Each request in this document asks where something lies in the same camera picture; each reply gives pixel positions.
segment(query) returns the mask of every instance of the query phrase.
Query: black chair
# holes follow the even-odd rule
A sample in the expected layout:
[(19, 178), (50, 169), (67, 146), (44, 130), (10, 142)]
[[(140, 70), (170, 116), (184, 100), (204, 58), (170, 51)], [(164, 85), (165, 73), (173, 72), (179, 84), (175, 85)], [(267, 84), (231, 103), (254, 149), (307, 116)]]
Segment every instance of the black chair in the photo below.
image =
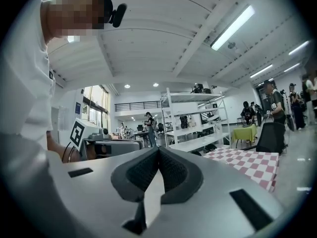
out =
[(256, 148), (257, 152), (281, 153), (284, 148), (284, 133), (285, 125), (276, 122), (264, 123), (258, 144), (242, 150)]
[(164, 133), (163, 123), (161, 122), (158, 124), (158, 134), (160, 133)]

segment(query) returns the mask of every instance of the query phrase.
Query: gray device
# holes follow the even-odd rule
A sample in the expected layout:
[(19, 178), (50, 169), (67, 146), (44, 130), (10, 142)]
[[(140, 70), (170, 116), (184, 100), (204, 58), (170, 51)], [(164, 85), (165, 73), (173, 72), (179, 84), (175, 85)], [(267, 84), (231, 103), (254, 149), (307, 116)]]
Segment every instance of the gray device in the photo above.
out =
[[(146, 148), (63, 164), (58, 154), (34, 141), (0, 138), (3, 182), (24, 215), (48, 237), (268, 237), (283, 211), (238, 170), (191, 153)], [(147, 227), (144, 192), (158, 170), (165, 194)]]

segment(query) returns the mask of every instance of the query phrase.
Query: black and white square pattern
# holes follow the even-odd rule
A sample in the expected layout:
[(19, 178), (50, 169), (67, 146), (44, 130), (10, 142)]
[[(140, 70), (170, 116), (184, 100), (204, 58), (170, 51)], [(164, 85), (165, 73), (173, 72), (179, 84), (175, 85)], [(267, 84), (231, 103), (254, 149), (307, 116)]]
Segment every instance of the black and white square pattern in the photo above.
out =
[(84, 133), (85, 127), (81, 125), (79, 122), (75, 122), (73, 130), (70, 135), (70, 140), (77, 146), (79, 147), (79, 142), (81, 140), (81, 137)]

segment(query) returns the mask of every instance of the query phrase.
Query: black rectangular slot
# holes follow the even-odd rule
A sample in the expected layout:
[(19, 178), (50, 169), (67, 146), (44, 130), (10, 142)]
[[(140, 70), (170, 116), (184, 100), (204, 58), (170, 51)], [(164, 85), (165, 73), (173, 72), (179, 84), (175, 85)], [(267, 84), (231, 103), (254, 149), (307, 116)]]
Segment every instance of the black rectangular slot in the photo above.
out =
[(230, 192), (230, 195), (256, 231), (264, 228), (273, 221), (245, 190), (236, 190)]
[(73, 177), (78, 177), (78, 176), (82, 176), (85, 174), (89, 174), (91, 172), (93, 172), (93, 171), (90, 168), (84, 168), (84, 169), (69, 171), (68, 174), (71, 178), (73, 178)]

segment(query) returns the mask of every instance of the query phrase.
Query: person in white shirt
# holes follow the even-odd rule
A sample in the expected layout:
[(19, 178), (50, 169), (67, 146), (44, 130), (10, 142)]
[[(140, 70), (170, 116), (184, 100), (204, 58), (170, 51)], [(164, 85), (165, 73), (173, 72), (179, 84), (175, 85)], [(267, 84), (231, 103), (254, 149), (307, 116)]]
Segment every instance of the person in white shirt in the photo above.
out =
[[(50, 71), (47, 44), (54, 37), (102, 28), (111, 16), (106, 4), (106, 0), (29, 0), (8, 32), (0, 53), (1, 103), (6, 100), (3, 93), (11, 94), (9, 103), (1, 107), (0, 132), (32, 139), (67, 162), (70, 148), (65, 152), (65, 147), (51, 136), (55, 79)], [(93, 149), (89, 150), (89, 158), (94, 159), (95, 155)], [(71, 161), (78, 160), (79, 153), (73, 153)]]
[[(309, 78), (306, 80), (306, 86), (309, 91), (309, 94), (311, 96), (312, 106), (315, 108), (317, 107), (317, 89), (315, 85), (313, 84), (315, 80), (310, 80)], [(315, 112), (315, 119), (317, 119), (317, 110), (314, 110)]]

